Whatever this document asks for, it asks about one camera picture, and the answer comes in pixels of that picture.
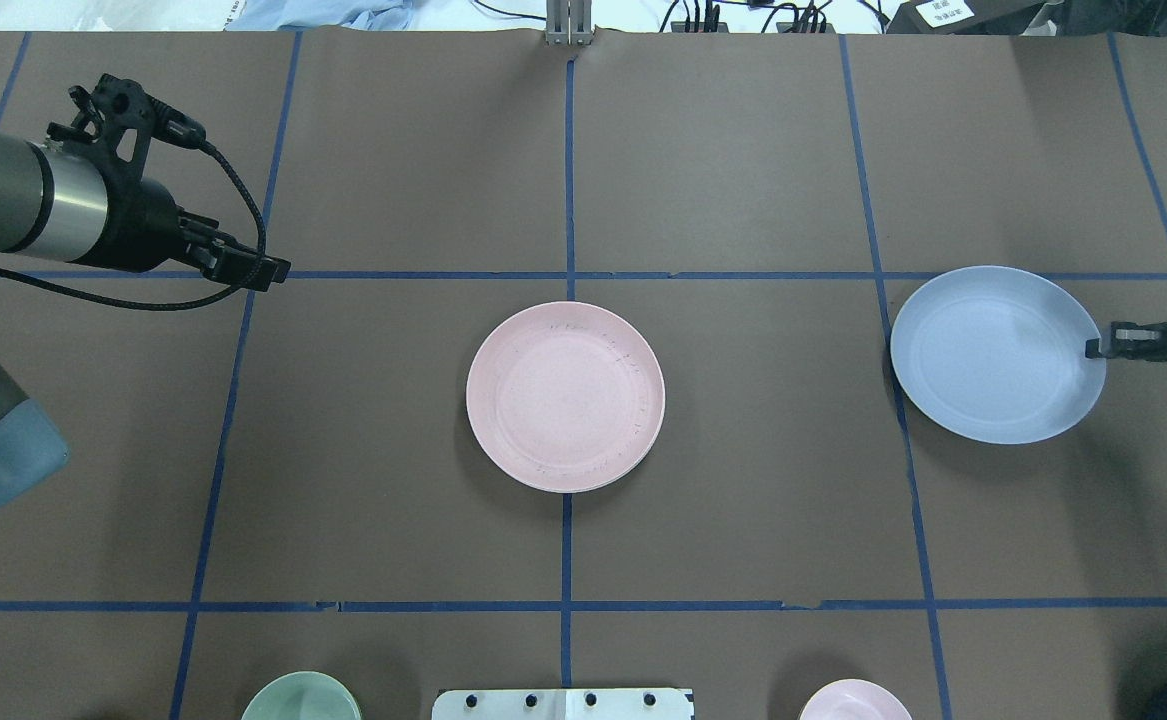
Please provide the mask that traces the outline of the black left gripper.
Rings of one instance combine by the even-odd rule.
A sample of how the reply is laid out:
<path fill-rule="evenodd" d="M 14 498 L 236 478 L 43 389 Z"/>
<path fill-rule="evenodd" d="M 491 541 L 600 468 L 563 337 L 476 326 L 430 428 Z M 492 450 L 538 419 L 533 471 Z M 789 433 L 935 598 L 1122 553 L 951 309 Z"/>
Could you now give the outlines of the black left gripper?
<path fill-rule="evenodd" d="M 93 160 L 106 188 L 106 223 L 93 245 L 93 266 L 144 273 L 177 261 L 208 281 L 266 292 L 289 277 L 291 260 L 259 254 L 240 243 L 214 243 L 218 222 L 189 214 L 167 188 L 144 179 L 144 165 L 116 155 Z"/>

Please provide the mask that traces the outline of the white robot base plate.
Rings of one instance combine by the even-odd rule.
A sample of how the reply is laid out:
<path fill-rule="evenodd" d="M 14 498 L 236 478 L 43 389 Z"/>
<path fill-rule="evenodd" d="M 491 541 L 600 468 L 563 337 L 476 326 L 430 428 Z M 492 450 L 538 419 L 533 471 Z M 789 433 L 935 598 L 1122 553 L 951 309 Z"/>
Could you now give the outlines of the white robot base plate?
<path fill-rule="evenodd" d="M 693 692 L 671 687 L 469 688 L 438 694 L 432 719 L 694 719 Z"/>

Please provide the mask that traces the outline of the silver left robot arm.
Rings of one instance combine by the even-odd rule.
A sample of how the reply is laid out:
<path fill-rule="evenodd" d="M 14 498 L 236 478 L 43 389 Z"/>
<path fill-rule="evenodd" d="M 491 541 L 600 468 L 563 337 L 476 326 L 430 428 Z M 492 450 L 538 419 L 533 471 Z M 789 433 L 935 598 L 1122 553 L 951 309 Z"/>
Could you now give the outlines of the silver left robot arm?
<path fill-rule="evenodd" d="M 203 152 L 235 184 L 257 228 L 254 245 L 217 221 L 182 209 L 144 167 L 152 141 Z M 0 133 L 0 254 L 145 273 L 168 261 L 221 284 L 181 309 L 216 305 L 237 291 L 268 291 L 291 261 L 266 252 L 263 214 L 239 173 L 209 142 L 200 123 L 179 111 L 106 119 L 83 111 L 53 123 L 46 142 Z M 0 364 L 0 509 L 67 464 L 65 438 Z"/>

